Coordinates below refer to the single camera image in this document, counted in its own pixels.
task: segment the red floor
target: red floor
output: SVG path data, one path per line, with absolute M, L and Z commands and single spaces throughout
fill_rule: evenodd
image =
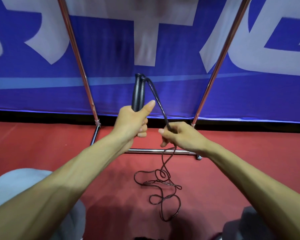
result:
M 103 127 L 98 138 L 111 130 Z M 93 126 L 0 122 L 0 175 L 17 168 L 55 170 L 87 147 Z M 209 139 L 300 193 L 300 134 L 203 131 Z M 160 135 L 136 139 L 135 148 L 158 148 Z M 148 202 L 155 189 L 133 181 L 137 170 L 160 167 L 160 155 L 124 154 L 89 186 L 82 201 L 87 208 L 84 240 L 88 239 L 209 239 L 227 221 L 240 217 L 249 203 L 208 159 L 174 156 L 168 169 L 182 207 L 170 223 L 160 220 L 159 206 Z M 166 210 L 176 207 L 167 200 Z

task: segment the metal frame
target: metal frame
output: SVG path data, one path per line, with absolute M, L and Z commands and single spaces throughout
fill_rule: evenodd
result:
M 209 79 L 209 83 L 208 83 L 208 86 L 204 92 L 204 95 L 201 99 L 201 102 L 200 102 L 200 105 L 199 105 L 199 108 L 196 112 L 196 115 L 191 123 L 191 126 L 192 127 L 195 127 L 196 125 L 196 122 L 199 118 L 199 115 L 201 113 L 201 110 L 204 106 L 204 103 L 205 101 L 207 100 L 207 97 L 209 95 L 209 92 L 212 88 L 212 85 L 218 75 L 218 72 L 220 70 L 220 67 L 222 65 L 222 62 L 228 52 L 228 49 L 230 47 L 230 44 L 236 34 L 236 31 L 241 23 L 241 20 L 243 18 L 243 15 L 249 5 L 251 0 L 242 0 L 241 4 L 240 4 L 240 7 L 238 9 L 238 12 L 236 14 L 236 17 L 233 21 L 233 24 L 232 24 L 232 27 L 229 31 L 229 34 L 225 40 L 225 43 L 224 43 L 224 46 L 221 50 L 221 53 L 220 53 L 220 56 L 216 62 L 216 65 L 215 65 L 215 68 L 213 69 L 213 72 L 211 74 L 211 77 Z M 79 67 L 79 70 L 80 70 L 80 74 L 81 74 L 81 77 L 82 77 L 82 80 L 83 80 L 83 84 L 84 84 L 84 87 L 85 87 L 85 90 L 86 90 L 86 93 L 87 93 L 87 96 L 88 96 L 88 99 L 89 99 L 89 103 L 90 103 L 90 106 L 91 106 L 91 110 L 92 110 L 92 113 L 93 113 L 93 117 L 94 117 L 94 120 L 95 120 L 95 123 L 96 123 L 96 129 L 93 133 L 93 137 L 92 137 L 92 141 L 90 143 L 90 145 L 93 145 L 94 142 L 96 141 L 96 138 L 97 138 L 97 135 L 100 131 L 100 128 L 101 128 L 101 124 L 100 124 L 100 121 L 99 121 L 99 118 L 98 118 L 98 115 L 97 115 L 97 112 L 96 112 L 96 107 L 95 107 L 95 104 L 94 104 L 94 101 L 93 101 L 93 97 L 92 97 L 92 94 L 91 94 L 91 91 L 90 91 L 90 88 L 89 88 L 89 84 L 88 84 L 88 80 L 87 80 L 87 76 L 86 76 L 86 73 L 84 71 L 84 66 L 83 66 L 83 63 L 82 63 L 82 60 L 81 60 L 81 56 L 80 56 L 80 52 L 79 52 L 79 49 L 78 49 L 78 46 L 77 46 L 77 42 L 76 42 L 76 38 L 75 38 L 75 35 L 73 33 L 73 29 L 72 29 L 72 25 L 71 25 L 71 22 L 70 22 L 70 17 L 69 17 L 69 12 L 68 12 L 68 7 L 67 7 L 67 4 L 66 4 L 66 1 L 65 0 L 58 0 L 58 3 L 59 3 L 59 7 L 60 7 L 60 10 L 61 10 L 61 13 L 62 13 L 62 17 L 63 17 L 63 20 L 64 20 L 64 24 L 67 28 L 67 31 L 68 31 L 68 35 L 69 35 L 69 38 L 70 38 L 70 43 L 71 43 L 71 46 L 72 46 L 72 49 L 73 49 L 73 52 L 74 52 L 74 55 L 76 57 L 76 60 L 77 60 L 77 63 L 78 63 L 78 67 Z M 164 150 L 164 149 L 139 149 L 139 148 L 132 148 L 132 149 L 129 149 L 127 153 L 140 153 L 140 154 L 172 154 L 173 150 Z M 179 155 L 196 155 L 196 153 L 194 152 L 189 152 L 189 151 L 186 151 L 186 150 L 176 150 L 175 154 L 179 154 Z M 198 160 L 201 160 L 202 157 L 197 155 L 197 159 Z

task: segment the hand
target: hand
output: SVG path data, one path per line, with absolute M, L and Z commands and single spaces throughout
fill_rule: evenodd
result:
M 134 112 L 131 106 L 124 106 L 120 109 L 111 132 L 124 143 L 123 148 L 118 153 L 119 155 L 131 148 L 133 139 L 136 136 L 141 138 L 147 136 L 147 116 L 151 113 L 155 104 L 156 101 L 152 100 L 138 112 Z
M 169 125 L 175 133 L 168 131 L 167 126 L 164 129 L 159 129 L 159 133 L 162 135 L 161 147 L 165 147 L 170 142 L 197 154 L 204 151 L 209 140 L 196 129 L 185 122 L 171 122 Z

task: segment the blue backdrop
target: blue backdrop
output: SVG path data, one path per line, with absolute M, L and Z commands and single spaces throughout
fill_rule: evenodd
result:
M 144 73 L 170 118 L 193 118 L 241 0 L 116 1 L 67 0 L 97 113 Z M 252 0 L 200 118 L 300 122 L 300 0 L 282 3 Z M 91 114 L 57 5 L 0 0 L 0 110 Z

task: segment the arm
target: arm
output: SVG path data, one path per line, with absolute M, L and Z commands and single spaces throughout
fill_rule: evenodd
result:
M 300 239 L 300 194 L 274 180 L 184 122 L 170 123 L 177 134 L 160 129 L 162 147 L 179 147 L 208 157 L 244 194 L 280 239 Z
M 146 136 L 146 116 L 154 105 L 139 112 L 123 107 L 108 136 L 1 205 L 0 239 L 49 239 L 98 174 L 132 146 L 136 135 Z

